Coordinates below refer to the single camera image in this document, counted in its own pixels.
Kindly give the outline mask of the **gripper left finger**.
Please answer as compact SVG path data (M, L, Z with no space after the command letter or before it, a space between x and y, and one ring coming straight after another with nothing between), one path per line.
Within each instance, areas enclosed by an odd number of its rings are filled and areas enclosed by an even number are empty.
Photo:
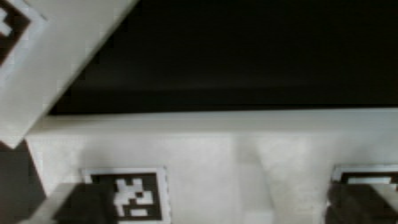
M18 224L118 224L114 195L109 184L61 184Z

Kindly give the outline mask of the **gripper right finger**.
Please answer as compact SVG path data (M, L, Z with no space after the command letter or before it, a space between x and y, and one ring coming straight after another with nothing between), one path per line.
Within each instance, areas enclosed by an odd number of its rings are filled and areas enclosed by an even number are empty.
M370 185L334 183L327 199L326 224L398 224L398 211Z

